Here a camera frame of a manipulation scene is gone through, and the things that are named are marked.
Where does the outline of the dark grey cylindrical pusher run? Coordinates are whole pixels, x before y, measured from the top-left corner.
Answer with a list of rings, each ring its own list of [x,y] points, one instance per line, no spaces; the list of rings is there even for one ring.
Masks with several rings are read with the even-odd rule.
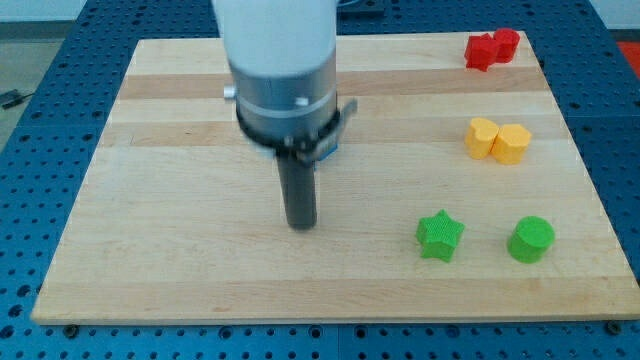
[[[292,152],[278,152],[276,159],[288,225],[294,230],[313,228],[317,221],[313,164]]]

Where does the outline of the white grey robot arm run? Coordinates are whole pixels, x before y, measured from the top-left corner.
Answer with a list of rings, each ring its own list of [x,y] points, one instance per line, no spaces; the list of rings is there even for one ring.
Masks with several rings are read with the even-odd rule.
[[[243,133],[274,151],[288,225],[316,223],[314,164],[338,142],[334,0],[213,0]]]

